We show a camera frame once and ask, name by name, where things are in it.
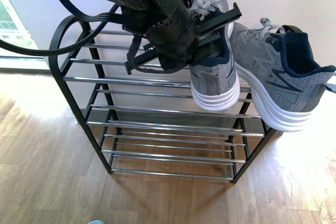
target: chrome bar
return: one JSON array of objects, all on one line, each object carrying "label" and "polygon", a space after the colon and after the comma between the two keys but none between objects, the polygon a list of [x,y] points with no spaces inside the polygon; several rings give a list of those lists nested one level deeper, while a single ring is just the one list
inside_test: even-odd
[{"label": "chrome bar", "polygon": [[179,174],[179,173],[157,173],[157,172],[145,172],[145,171],[141,171],[141,170],[126,170],[126,169],[114,169],[114,168],[112,168],[111,171],[113,171],[113,172],[120,172],[120,173],[138,173],[138,174],[166,175],[166,176],[188,177],[188,178],[210,178],[210,179],[220,179],[220,180],[230,180],[230,181],[233,180],[233,178],[226,178],[226,177],[215,177],[215,176],[205,176],[205,175],[192,175],[192,174]]},{"label": "chrome bar", "polygon": [[[120,50],[129,50],[130,46],[119,46],[119,45],[107,45],[107,44],[93,44],[93,43],[87,43],[83,47],[88,48],[105,48],[105,49],[120,49]],[[144,51],[145,49],[143,47],[139,48],[140,51]]]},{"label": "chrome bar", "polygon": [[[73,63],[86,63],[86,64],[97,64],[97,65],[112,65],[112,66],[125,66],[124,61],[114,61],[114,60],[91,60],[91,59],[69,59]],[[148,68],[161,68],[160,64],[143,64],[143,67]]]},{"label": "chrome bar", "polygon": [[191,127],[191,126],[176,126],[164,125],[164,124],[146,124],[137,122],[126,122],[126,121],[110,121],[109,123],[102,122],[87,122],[87,125],[95,126],[107,126],[107,127],[125,127],[132,129],[151,129],[151,130],[166,130],[166,131],[184,131],[184,132],[197,132],[197,133],[208,133],[208,134],[225,134],[234,136],[255,136],[264,137],[264,134],[258,133],[245,133],[242,130],[237,129],[225,129],[216,127]]},{"label": "chrome bar", "polygon": [[194,135],[180,135],[180,134],[168,134],[168,133],[156,133],[156,132],[140,132],[140,131],[122,131],[122,133],[130,133],[130,134],[148,134],[148,135],[159,135],[159,136],[180,136],[180,137],[190,137],[190,138],[211,138],[218,140],[228,140],[227,137],[215,137],[215,136],[194,136]]},{"label": "chrome bar", "polygon": [[121,107],[112,105],[98,105],[92,104],[93,109],[105,109],[105,110],[115,110],[123,112],[160,112],[169,114],[182,114],[182,115],[198,115],[198,116],[214,116],[218,118],[261,118],[260,115],[247,115],[247,114],[221,114],[214,112],[198,112],[198,111],[181,111],[181,110],[159,110],[159,109],[139,109],[131,107]]},{"label": "chrome bar", "polygon": [[242,132],[243,129],[233,129],[233,128],[221,128],[221,127],[206,127],[206,126],[190,126],[190,125],[176,125],[176,124],[161,124],[161,123],[145,123],[145,122],[128,122],[128,121],[113,121],[113,120],[109,120],[109,123],[131,123],[131,124],[135,124],[135,125],[145,125],[145,126],[149,126],[149,127],[169,127],[171,129],[191,129],[191,130],[208,130],[208,129],[214,129],[214,130],[223,130],[225,132],[229,131],[232,133],[235,132]]},{"label": "chrome bar", "polygon": [[242,93],[251,93],[251,87],[249,85],[240,85],[240,91]]},{"label": "chrome bar", "polygon": [[135,144],[135,143],[125,143],[116,142],[118,145],[130,145],[130,146],[142,146],[142,147],[155,147],[155,148],[171,148],[171,149],[181,149],[181,150],[194,150],[194,151],[211,151],[211,152],[232,152],[231,150],[219,150],[211,148],[191,148],[191,147],[179,147],[179,146],[168,146],[168,145],[155,145],[155,144]]},{"label": "chrome bar", "polygon": [[[143,95],[149,97],[173,97],[173,98],[189,98],[189,99],[193,98],[191,94],[158,94],[158,93],[128,92],[128,91],[114,91],[114,90],[102,90],[102,89],[97,89],[97,92],[106,94]],[[239,98],[238,102],[253,102],[253,100]]]},{"label": "chrome bar", "polygon": [[189,159],[189,160],[216,161],[216,162],[224,162],[224,163],[246,163],[246,161],[242,159],[229,159],[229,158],[164,155],[164,154],[154,154],[154,153],[125,152],[125,151],[113,151],[113,150],[101,150],[101,152],[117,154],[117,155],[125,154],[125,155],[135,155],[135,156],[158,157],[158,158],[168,157],[168,158],[181,158],[181,159]]},{"label": "chrome bar", "polygon": [[113,157],[122,157],[122,158],[134,158],[134,159],[144,159],[144,160],[153,160],[153,161],[174,161],[174,162],[192,163],[192,164],[205,164],[205,165],[227,165],[227,166],[232,166],[233,165],[233,164],[230,164],[230,163],[178,160],[178,159],[170,159],[170,158],[134,157],[134,156],[121,156],[121,155],[112,155],[112,156]]},{"label": "chrome bar", "polygon": [[150,87],[162,87],[162,88],[178,88],[178,89],[190,89],[190,83],[179,82],[162,82],[162,81],[142,81],[142,80],[120,80],[118,78],[86,78],[86,77],[63,77],[64,81],[71,82],[88,82],[88,83],[102,83],[102,84],[120,84],[120,85],[132,85],[132,86],[150,86]]},{"label": "chrome bar", "polygon": [[129,33],[128,31],[101,31],[99,34],[107,34],[107,35],[129,35],[133,36],[132,33]]},{"label": "chrome bar", "polygon": [[213,144],[213,145],[239,146],[239,147],[244,147],[245,146],[245,144],[235,144],[235,143],[226,143],[226,142],[191,141],[191,140],[180,140],[180,139],[171,139],[171,138],[153,138],[153,137],[127,136],[127,135],[116,135],[116,134],[104,134],[104,136],[105,137],[117,137],[117,138],[120,138],[120,139],[161,141],[161,142],[174,142],[174,143]]}]

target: shoe sole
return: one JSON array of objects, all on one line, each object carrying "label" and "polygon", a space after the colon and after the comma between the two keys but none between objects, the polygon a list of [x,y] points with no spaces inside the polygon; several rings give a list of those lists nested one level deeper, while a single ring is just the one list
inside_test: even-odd
[{"label": "shoe sole", "polygon": [[311,112],[290,112],[280,108],[254,74],[237,63],[235,67],[239,77],[250,85],[254,106],[266,124],[284,132],[301,131],[305,128]]},{"label": "shoe sole", "polygon": [[204,110],[208,111],[218,111],[218,110],[227,110],[233,106],[239,98],[239,78],[236,73],[236,82],[233,87],[219,95],[204,95],[199,93],[193,83],[191,82],[191,92],[193,94],[194,101],[196,104]]}]

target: black wire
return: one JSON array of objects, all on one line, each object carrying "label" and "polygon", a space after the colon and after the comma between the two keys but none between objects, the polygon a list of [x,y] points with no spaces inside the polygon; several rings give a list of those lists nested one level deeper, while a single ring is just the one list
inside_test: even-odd
[{"label": "black wire", "polygon": [[111,12],[101,13],[97,16],[89,16],[80,11],[77,7],[75,7],[70,0],[59,0],[59,1],[70,13],[72,13],[73,15],[75,15],[77,18],[79,18],[84,22],[113,22],[121,25],[132,25],[135,24],[136,22],[139,22],[139,20],[134,19],[132,17]]},{"label": "black wire", "polygon": [[[113,7],[111,8],[110,12],[115,12],[118,8],[119,8],[119,5],[114,4]],[[29,55],[29,56],[55,56],[55,55],[67,54],[67,53],[75,51],[75,50],[81,48],[82,46],[84,46],[85,44],[91,42],[95,38],[95,36],[97,36],[103,30],[103,28],[105,27],[106,24],[107,24],[107,22],[101,22],[98,25],[98,27],[92,33],[90,33],[87,37],[85,37],[84,39],[80,40],[79,42],[77,42],[73,45],[63,47],[63,48],[59,48],[59,49],[51,49],[51,50],[27,49],[27,48],[12,45],[12,44],[7,43],[3,40],[0,40],[0,47],[3,48],[3,49],[6,49],[8,51],[15,52],[17,54]]]},{"label": "black wire", "polygon": [[101,22],[98,27],[90,33],[86,38],[80,40],[79,42],[59,48],[59,49],[51,49],[51,50],[37,50],[37,49],[27,49],[23,47],[18,47],[15,45],[12,45],[10,43],[7,43],[3,40],[0,40],[0,47],[15,52],[17,54],[21,55],[28,55],[28,56],[56,56],[56,55],[62,55],[67,54],[69,52],[75,51],[85,44],[91,42],[95,36],[97,36],[105,27],[107,22],[113,22],[117,24],[134,24],[135,22],[138,22],[138,20],[126,17],[120,14],[115,14],[116,10],[119,8],[118,4],[114,4],[114,6],[111,8],[111,10],[108,13],[101,13],[97,16],[89,16],[83,12],[81,12],[79,9],[77,9],[70,0],[60,0],[60,2],[64,5],[64,7],[71,12],[73,15],[75,15],[79,20],[82,20],[84,22]]}]

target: sneaker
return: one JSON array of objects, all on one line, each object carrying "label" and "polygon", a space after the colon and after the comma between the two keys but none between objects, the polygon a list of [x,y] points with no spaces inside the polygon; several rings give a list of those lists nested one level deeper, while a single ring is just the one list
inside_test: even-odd
[{"label": "sneaker", "polygon": [[104,222],[102,222],[101,220],[94,220],[89,222],[88,224],[104,224]]},{"label": "sneaker", "polygon": [[[254,105],[270,127],[303,129],[318,105],[335,66],[320,67],[306,33],[285,32],[262,18],[261,29],[234,23],[230,43],[238,75],[251,87]],[[279,33],[270,30],[279,28]]]},{"label": "sneaker", "polygon": [[[203,21],[227,12],[229,7],[227,0],[195,0],[191,10]],[[239,97],[239,78],[234,67],[228,31],[227,25],[215,32],[220,34],[219,56],[214,57],[212,54],[190,63],[192,95],[196,104],[204,110],[226,110]]]}]

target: metal shoe rack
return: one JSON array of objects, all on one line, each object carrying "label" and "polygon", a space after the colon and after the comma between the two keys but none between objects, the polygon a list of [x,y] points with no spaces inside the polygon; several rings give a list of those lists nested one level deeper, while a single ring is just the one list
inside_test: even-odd
[{"label": "metal shoe rack", "polygon": [[[59,48],[66,31],[75,23],[79,23],[83,31],[78,40],[91,32],[88,23],[70,16],[57,28],[51,49]],[[129,35],[124,31],[103,31],[101,34],[111,37]],[[238,100],[241,107],[236,114],[118,105],[116,95],[125,98],[136,95],[149,102],[151,99],[172,99],[172,102],[174,99],[189,99],[193,102],[191,92],[179,94],[181,90],[190,89],[190,81],[107,77],[107,69],[111,72],[118,66],[123,68],[123,62],[101,60],[97,48],[125,50],[127,47],[96,44],[94,40],[85,47],[90,50],[90,59],[79,59],[79,49],[69,53],[61,66],[58,57],[50,57],[49,65],[78,123],[109,173],[212,178],[236,183],[276,132],[260,116],[246,114],[252,102],[248,86],[240,87],[246,97]],[[68,74],[72,67],[83,65],[94,66],[98,77]],[[147,67],[159,65],[147,64]],[[81,94],[89,97],[84,110],[80,110],[70,91],[70,82],[94,85],[91,93]],[[124,91],[118,87],[144,87],[154,89],[154,92]],[[99,104],[99,95],[104,97],[105,104]],[[97,119],[92,115],[94,113],[104,116]],[[261,132],[247,131],[246,124],[253,120],[260,124]]]}]

